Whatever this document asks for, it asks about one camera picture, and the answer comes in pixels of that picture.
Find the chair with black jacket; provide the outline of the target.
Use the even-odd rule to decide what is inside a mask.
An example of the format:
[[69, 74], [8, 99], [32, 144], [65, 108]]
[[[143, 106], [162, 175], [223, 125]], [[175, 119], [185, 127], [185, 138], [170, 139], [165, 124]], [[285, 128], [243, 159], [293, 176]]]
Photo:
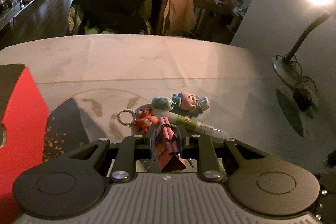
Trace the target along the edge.
[[73, 0], [67, 34], [156, 34], [162, 0]]

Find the orange plush keychain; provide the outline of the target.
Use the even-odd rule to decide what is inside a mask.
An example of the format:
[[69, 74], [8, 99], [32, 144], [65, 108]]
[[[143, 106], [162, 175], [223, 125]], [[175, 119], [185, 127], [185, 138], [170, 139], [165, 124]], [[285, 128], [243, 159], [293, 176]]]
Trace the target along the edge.
[[[130, 116], [130, 121], [124, 121], [123, 116]], [[136, 111], [122, 110], [117, 114], [117, 120], [121, 125], [132, 127], [135, 132], [144, 135], [146, 134], [152, 125], [158, 123], [158, 118], [153, 114], [151, 107], [145, 107]]]

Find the pink pig figure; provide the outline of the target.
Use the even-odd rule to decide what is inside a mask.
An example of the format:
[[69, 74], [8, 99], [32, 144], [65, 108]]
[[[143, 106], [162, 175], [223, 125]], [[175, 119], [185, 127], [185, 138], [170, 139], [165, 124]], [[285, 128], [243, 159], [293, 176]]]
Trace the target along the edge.
[[194, 94], [191, 94], [189, 92], [180, 92], [179, 97], [181, 99], [181, 102], [179, 104], [179, 108], [182, 110], [195, 110], [196, 105], [196, 97]]

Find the pink binder clip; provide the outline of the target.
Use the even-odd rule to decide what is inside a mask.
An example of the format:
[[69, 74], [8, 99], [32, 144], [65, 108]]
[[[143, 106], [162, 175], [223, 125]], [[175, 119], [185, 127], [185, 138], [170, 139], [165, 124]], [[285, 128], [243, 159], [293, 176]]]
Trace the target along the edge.
[[154, 155], [145, 163], [144, 171], [169, 173], [186, 169], [185, 161], [180, 155], [178, 139], [167, 117], [158, 118], [154, 133]]

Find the green white pen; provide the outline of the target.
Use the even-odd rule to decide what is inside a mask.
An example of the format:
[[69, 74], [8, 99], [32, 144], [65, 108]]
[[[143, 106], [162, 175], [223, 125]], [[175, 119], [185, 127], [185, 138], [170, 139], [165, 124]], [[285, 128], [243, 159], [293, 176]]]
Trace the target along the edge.
[[176, 126], [183, 125], [187, 130], [213, 136], [216, 138], [226, 138], [228, 136], [228, 132], [226, 130], [220, 130], [209, 124], [205, 124], [195, 119], [187, 118], [166, 110], [154, 109], [153, 114], [158, 118], [167, 117], [171, 124], [174, 124]]

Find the black desk lamp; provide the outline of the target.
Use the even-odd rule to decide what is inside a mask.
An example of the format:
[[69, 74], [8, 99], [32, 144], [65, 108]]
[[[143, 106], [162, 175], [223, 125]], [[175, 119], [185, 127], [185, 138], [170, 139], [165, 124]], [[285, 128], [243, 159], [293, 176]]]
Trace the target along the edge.
[[303, 45], [309, 37], [324, 23], [335, 17], [335, 0], [307, 0], [315, 9], [320, 9], [312, 22], [299, 34], [288, 53], [276, 55], [273, 69], [280, 80], [292, 91], [294, 103], [299, 111], [308, 112], [319, 107], [318, 86], [315, 80], [306, 73], [307, 61], [303, 61]]

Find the low tv cabinet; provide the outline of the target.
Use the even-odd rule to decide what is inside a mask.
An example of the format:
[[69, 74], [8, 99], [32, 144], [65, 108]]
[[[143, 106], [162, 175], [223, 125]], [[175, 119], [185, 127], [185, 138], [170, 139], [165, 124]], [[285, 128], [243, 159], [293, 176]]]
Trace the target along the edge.
[[1, 5], [1, 30], [8, 24], [15, 21], [24, 9], [34, 3], [36, 0], [8, 0]]

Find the blue small figure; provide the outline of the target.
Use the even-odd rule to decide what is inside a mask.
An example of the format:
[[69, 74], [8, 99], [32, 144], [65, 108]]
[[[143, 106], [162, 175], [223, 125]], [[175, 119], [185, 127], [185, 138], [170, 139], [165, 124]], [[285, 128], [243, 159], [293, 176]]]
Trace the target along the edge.
[[182, 99], [180, 94], [173, 94], [173, 97], [171, 98], [175, 105], [180, 106]]

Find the red cardboard box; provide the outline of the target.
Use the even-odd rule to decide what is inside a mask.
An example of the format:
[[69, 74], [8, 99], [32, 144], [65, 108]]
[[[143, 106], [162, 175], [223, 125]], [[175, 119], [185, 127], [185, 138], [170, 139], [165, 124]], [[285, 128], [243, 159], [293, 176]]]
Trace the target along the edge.
[[1, 65], [1, 223], [12, 223], [20, 215], [13, 183], [42, 163], [48, 114], [29, 68]]

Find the orange cloth on chair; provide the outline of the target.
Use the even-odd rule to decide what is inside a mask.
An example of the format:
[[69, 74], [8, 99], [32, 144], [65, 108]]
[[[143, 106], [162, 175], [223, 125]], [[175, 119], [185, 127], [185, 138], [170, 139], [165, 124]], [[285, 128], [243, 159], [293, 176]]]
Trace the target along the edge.
[[167, 0], [163, 13], [162, 35], [191, 32], [196, 23], [193, 0]]

